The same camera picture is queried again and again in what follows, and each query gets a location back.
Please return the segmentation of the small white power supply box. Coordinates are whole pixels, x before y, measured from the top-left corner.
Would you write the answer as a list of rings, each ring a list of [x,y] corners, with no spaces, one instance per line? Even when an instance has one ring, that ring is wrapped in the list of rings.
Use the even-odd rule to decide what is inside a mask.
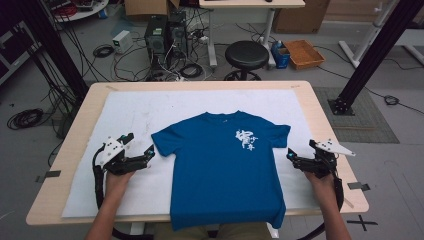
[[[119,54],[125,53],[133,46],[131,33],[127,30],[122,30],[112,39],[112,42],[114,44],[115,51]]]

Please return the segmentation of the black metal frame post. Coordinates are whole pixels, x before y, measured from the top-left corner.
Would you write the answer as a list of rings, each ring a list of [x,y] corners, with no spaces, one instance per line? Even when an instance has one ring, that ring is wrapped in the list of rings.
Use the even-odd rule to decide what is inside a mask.
[[[335,114],[342,115],[351,108],[359,93],[423,7],[424,0],[397,0],[346,86],[330,102]]]
[[[54,29],[42,3],[39,0],[15,0],[15,3],[22,11],[26,24],[41,42],[71,88],[76,100],[82,102],[89,87]]]

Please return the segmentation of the black computer tower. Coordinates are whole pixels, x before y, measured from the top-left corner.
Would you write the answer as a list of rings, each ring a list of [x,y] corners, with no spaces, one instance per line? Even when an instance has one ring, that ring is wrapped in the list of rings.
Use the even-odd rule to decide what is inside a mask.
[[[174,11],[168,19],[169,36],[173,55],[176,58],[184,58],[188,51],[186,12]]]
[[[167,35],[166,15],[152,15],[148,21],[144,39],[154,69],[167,68],[166,54],[169,50],[169,39]]]

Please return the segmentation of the round white table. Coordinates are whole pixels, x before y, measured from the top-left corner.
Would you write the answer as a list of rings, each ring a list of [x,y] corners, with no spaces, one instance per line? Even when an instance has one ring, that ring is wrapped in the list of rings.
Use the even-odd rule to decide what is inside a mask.
[[[70,22],[93,16],[103,11],[109,0],[63,0],[52,10],[56,22]]]

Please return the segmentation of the person's khaki trousers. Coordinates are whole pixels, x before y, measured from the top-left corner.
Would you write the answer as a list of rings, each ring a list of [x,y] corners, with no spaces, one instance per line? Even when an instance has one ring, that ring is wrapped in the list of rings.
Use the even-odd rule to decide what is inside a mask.
[[[215,237],[206,226],[173,230],[170,223],[159,223],[154,228],[155,240],[272,240],[265,222],[221,224]]]

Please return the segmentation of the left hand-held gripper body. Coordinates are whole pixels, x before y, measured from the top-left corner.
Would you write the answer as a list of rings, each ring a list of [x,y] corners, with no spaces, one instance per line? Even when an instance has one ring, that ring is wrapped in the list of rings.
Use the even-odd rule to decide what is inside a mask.
[[[114,175],[124,175],[146,168],[148,164],[144,162],[144,154],[136,157],[125,156],[127,145],[123,146],[117,139],[108,137],[94,155],[94,169],[100,172],[108,171]]]

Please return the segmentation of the white table mat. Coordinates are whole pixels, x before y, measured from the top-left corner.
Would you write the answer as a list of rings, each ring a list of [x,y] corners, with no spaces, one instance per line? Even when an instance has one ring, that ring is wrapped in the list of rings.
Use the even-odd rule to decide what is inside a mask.
[[[288,147],[300,156],[311,157],[313,138],[306,107],[300,96],[287,89],[113,91],[109,93],[89,137],[87,148],[74,174],[64,218],[93,217],[97,214],[92,159],[107,153],[98,149],[109,138],[132,133],[125,147],[129,157],[140,156],[153,145],[151,135],[181,120],[209,112],[236,111],[263,117],[291,127]],[[118,210],[120,216],[155,216],[167,219],[175,156],[155,155],[148,167],[132,178]]]

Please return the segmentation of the white desk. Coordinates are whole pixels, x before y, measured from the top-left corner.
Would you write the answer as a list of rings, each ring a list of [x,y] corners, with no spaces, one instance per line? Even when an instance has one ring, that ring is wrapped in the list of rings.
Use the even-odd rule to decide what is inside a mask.
[[[199,6],[208,11],[209,36],[207,52],[209,65],[217,67],[214,43],[214,23],[265,23],[259,43],[270,50],[269,39],[277,9],[303,8],[304,0],[199,0]]]

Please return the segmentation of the person's right hand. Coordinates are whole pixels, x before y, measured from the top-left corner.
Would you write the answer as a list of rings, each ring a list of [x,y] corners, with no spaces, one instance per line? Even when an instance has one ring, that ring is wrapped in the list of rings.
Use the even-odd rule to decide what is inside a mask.
[[[327,175],[322,178],[318,178],[314,173],[305,172],[304,175],[312,184],[313,191],[318,198],[324,196],[330,196],[334,194],[333,176]]]

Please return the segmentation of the white metal stand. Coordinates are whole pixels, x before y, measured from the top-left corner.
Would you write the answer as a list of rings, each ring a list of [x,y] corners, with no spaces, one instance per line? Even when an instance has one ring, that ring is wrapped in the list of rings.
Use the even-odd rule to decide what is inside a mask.
[[[379,7],[377,8],[378,15],[376,19],[372,22],[362,41],[355,50],[352,50],[345,41],[338,42],[339,46],[354,68],[359,66],[360,60],[363,58],[366,50],[379,34],[384,25],[385,19],[396,5],[396,2],[397,0],[387,0],[386,3],[379,4]]]

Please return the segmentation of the large brown cardboard box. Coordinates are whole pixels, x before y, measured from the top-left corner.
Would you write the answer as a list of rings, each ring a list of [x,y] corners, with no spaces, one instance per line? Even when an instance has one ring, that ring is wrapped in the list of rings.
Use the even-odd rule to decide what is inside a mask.
[[[276,12],[273,31],[280,34],[319,32],[331,0],[303,0],[301,8],[282,8]]]

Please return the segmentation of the person's left hand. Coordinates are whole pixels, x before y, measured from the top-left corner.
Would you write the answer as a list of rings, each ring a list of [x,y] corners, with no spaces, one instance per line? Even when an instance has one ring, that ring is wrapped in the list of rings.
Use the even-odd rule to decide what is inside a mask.
[[[127,185],[134,175],[133,172],[124,175],[114,175],[110,172],[107,173],[106,179],[106,195],[114,197],[122,197],[126,191]]]

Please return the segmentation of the black tape strip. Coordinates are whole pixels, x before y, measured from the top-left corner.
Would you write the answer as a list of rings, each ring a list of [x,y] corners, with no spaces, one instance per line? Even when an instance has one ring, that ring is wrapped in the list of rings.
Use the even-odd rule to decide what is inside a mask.
[[[367,183],[363,184],[361,182],[352,182],[352,183],[347,183],[349,189],[354,190],[354,189],[360,189],[361,191],[368,191],[370,190],[370,187]]]
[[[35,179],[35,182],[37,182],[37,183],[43,183],[46,178],[59,177],[60,174],[61,174],[61,171],[60,170],[47,171],[44,175],[37,176],[36,179]]]

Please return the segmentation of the black round stool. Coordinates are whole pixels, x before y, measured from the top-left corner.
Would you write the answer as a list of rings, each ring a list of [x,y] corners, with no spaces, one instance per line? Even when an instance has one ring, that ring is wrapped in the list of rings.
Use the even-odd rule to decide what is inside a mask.
[[[261,78],[253,73],[253,70],[260,69],[268,63],[269,53],[260,43],[243,40],[229,45],[225,51],[225,58],[236,68],[224,77],[225,81],[246,80],[248,74],[252,76],[253,81],[260,81]]]

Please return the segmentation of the blue t-shirt with white print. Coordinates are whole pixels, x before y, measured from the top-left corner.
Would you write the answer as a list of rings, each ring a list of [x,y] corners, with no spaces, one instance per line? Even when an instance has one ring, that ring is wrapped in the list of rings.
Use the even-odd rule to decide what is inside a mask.
[[[279,228],[286,205],[273,150],[291,127],[237,111],[203,113],[152,135],[158,153],[175,156],[172,227],[267,222]]]

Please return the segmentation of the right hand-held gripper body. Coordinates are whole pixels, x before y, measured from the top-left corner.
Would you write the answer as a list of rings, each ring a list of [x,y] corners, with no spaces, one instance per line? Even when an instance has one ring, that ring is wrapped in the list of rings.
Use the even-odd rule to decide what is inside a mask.
[[[336,172],[337,158],[339,154],[355,156],[355,153],[331,139],[317,142],[319,149],[314,149],[314,158],[302,158],[303,165],[301,171],[314,173],[318,178],[322,178]]]

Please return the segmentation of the blue box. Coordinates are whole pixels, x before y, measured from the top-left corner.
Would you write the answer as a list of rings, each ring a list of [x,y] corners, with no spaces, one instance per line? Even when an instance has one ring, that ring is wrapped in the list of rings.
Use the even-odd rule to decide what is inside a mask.
[[[290,60],[290,52],[282,41],[276,41],[272,45],[271,53],[275,60],[276,68],[286,69]]]

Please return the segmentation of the black tape cross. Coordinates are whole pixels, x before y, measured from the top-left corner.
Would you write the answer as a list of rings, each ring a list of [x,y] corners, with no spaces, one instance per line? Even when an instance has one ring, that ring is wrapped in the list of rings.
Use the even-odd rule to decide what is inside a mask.
[[[358,218],[355,220],[347,220],[347,223],[360,225],[364,232],[368,230],[369,226],[378,226],[377,222],[365,220],[362,215],[358,215]]]

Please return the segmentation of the grey floor mat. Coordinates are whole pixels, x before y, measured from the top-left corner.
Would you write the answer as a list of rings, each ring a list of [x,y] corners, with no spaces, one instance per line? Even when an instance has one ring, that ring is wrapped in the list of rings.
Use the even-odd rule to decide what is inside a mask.
[[[359,94],[346,113],[337,115],[332,111],[330,102],[337,98],[342,89],[314,87],[313,90],[340,142],[399,144],[367,91]]]

